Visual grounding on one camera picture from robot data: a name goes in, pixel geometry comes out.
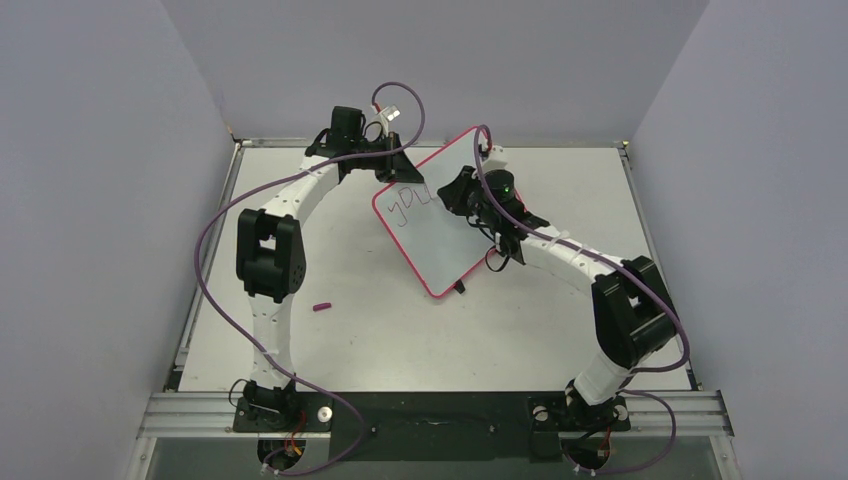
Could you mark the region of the pink-framed whiteboard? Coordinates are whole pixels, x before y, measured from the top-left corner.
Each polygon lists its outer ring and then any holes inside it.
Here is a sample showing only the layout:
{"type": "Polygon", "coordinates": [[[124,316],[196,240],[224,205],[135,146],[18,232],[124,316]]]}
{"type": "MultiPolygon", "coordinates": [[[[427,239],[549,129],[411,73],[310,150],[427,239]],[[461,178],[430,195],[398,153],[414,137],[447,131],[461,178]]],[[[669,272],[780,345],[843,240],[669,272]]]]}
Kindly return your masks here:
{"type": "Polygon", "coordinates": [[[437,190],[455,180],[465,166],[473,167],[474,140],[470,127],[416,165],[422,184],[392,183],[371,200],[372,209],[425,291],[441,298],[483,263],[492,242],[465,218],[450,213],[437,190]]]}

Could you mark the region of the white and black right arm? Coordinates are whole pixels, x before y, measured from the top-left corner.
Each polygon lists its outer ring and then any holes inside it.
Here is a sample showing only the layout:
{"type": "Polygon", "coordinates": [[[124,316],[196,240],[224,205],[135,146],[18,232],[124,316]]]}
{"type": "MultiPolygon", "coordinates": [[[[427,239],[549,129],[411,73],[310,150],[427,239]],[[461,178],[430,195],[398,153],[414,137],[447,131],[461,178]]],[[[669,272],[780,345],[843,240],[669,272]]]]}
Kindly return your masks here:
{"type": "Polygon", "coordinates": [[[560,413],[568,430],[623,426],[628,412],[622,390],[636,373],[648,371],[648,358],[684,337],[654,261],[605,256],[570,239],[525,207],[505,169],[478,175],[465,166],[437,194],[500,256],[548,272],[591,299],[600,350],[565,387],[560,413]]]}

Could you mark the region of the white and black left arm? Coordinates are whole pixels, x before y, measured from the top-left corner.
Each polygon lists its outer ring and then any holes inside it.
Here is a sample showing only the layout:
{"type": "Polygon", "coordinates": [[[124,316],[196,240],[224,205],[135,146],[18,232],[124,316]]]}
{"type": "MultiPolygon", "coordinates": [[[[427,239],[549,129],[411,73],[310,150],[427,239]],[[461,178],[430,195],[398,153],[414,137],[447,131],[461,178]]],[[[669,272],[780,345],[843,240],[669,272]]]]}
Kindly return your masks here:
{"type": "Polygon", "coordinates": [[[285,184],[259,209],[243,210],[237,222],[236,275],[248,295],[254,353],[251,377],[239,406],[245,417],[273,430],[289,430],[304,416],[291,359],[291,312],[307,270],[302,226],[324,197],[352,171],[370,170],[383,183],[420,183],[422,175],[401,151],[389,124],[400,112],[375,107],[374,139],[364,113],[337,106],[331,123],[304,153],[303,176],[285,184]]]}

